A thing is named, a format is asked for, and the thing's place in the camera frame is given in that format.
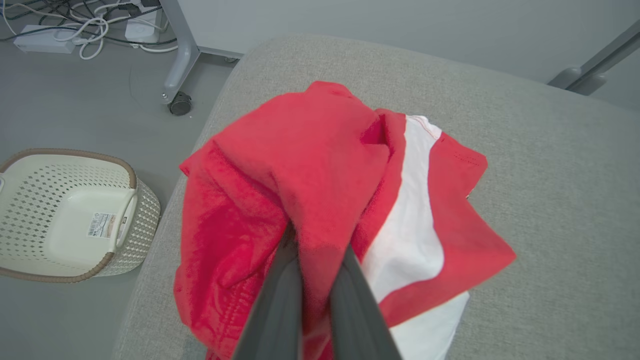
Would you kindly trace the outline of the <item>red t-shirt with white sleeves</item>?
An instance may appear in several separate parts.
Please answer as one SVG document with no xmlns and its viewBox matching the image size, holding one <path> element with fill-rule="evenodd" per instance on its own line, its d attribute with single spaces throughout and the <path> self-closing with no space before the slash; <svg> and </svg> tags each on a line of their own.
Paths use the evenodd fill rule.
<svg viewBox="0 0 640 360">
<path fill-rule="evenodd" d="M 181 164 L 180 318 L 206 360 L 231 360 L 292 223 L 304 360 L 334 360 L 330 287 L 348 247 L 402 360 L 445 360 L 470 289 L 516 258 L 467 200 L 487 167 L 425 116 L 371 109 L 342 84 L 275 96 Z"/>
</svg>

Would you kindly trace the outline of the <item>black caster wheel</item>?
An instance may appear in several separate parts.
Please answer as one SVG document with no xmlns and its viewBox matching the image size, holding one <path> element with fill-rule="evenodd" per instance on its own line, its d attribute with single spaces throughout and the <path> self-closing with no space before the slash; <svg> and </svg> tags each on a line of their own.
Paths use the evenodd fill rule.
<svg viewBox="0 0 640 360">
<path fill-rule="evenodd" d="M 178 91 L 173 100 L 167 105 L 167 109 L 174 116 L 185 116 L 193 109 L 192 98 L 183 91 Z"/>
</svg>

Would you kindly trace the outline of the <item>grey partition post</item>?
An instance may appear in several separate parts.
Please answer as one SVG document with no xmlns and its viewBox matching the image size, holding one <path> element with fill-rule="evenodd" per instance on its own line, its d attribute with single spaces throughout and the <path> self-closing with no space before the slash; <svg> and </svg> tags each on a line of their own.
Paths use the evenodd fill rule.
<svg viewBox="0 0 640 360">
<path fill-rule="evenodd" d="M 608 81 L 607 72 L 640 49 L 640 19 L 578 67 L 560 71 L 547 85 L 590 96 Z"/>
</svg>

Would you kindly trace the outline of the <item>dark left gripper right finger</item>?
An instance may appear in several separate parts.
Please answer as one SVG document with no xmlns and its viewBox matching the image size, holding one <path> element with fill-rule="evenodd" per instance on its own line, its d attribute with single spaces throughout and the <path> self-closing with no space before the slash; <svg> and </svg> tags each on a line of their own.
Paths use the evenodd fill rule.
<svg viewBox="0 0 640 360">
<path fill-rule="evenodd" d="M 334 360 L 402 360 L 350 245 L 330 291 L 330 324 Z"/>
</svg>

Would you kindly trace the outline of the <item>grey metal table leg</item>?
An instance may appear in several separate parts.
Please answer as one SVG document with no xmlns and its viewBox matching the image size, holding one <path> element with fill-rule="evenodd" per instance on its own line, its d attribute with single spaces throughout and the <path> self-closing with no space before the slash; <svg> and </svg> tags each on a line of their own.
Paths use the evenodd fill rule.
<svg viewBox="0 0 640 360">
<path fill-rule="evenodd" d="M 159 0 L 159 2 L 172 27 L 178 46 L 176 57 L 169 73 L 167 73 L 161 94 L 162 104 L 170 105 L 178 96 L 183 83 L 202 53 L 222 56 L 231 59 L 231 62 L 240 59 L 243 54 L 198 45 L 179 0 Z"/>
</svg>

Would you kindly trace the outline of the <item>white power adapter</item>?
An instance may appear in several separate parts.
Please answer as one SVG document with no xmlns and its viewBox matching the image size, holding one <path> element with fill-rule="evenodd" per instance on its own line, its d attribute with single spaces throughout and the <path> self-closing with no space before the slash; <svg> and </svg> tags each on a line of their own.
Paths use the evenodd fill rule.
<svg viewBox="0 0 640 360">
<path fill-rule="evenodd" d="M 162 29 L 163 11 L 157 10 L 126 22 L 125 39 L 133 43 L 157 43 Z"/>
</svg>

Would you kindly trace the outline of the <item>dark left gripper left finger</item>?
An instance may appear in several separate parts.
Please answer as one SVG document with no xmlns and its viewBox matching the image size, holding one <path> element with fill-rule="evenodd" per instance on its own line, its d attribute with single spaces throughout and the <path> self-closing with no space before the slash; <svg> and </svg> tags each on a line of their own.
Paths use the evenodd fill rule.
<svg viewBox="0 0 640 360">
<path fill-rule="evenodd" d="M 302 310 L 297 233 L 287 227 L 232 360 L 302 360 Z"/>
</svg>

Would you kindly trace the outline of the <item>white power strip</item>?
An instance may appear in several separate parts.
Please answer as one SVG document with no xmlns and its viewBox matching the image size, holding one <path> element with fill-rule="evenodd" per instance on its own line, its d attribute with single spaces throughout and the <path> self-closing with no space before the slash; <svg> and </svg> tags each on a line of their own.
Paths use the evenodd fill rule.
<svg viewBox="0 0 640 360">
<path fill-rule="evenodd" d="M 20 36 L 13 40 L 13 44 L 25 53 L 72 54 L 76 46 L 69 39 L 57 41 L 55 30 L 45 25 L 26 25 Z"/>
</svg>

